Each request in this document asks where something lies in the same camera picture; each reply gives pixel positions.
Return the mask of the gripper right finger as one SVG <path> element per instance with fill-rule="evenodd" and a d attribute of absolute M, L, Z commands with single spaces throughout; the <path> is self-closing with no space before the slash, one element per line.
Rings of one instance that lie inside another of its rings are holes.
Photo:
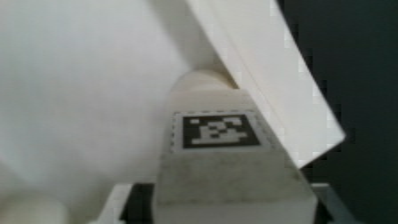
<path fill-rule="evenodd" d="M 313 183 L 311 187 L 318 197 L 314 224 L 355 224 L 355 217 L 330 185 Z"/>

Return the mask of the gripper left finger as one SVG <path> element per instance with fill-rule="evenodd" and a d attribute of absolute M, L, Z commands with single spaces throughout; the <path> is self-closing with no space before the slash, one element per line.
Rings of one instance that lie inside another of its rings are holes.
<path fill-rule="evenodd" d="M 154 224 L 153 194 L 153 183 L 114 186 L 103 207 L 103 224 Z"/>

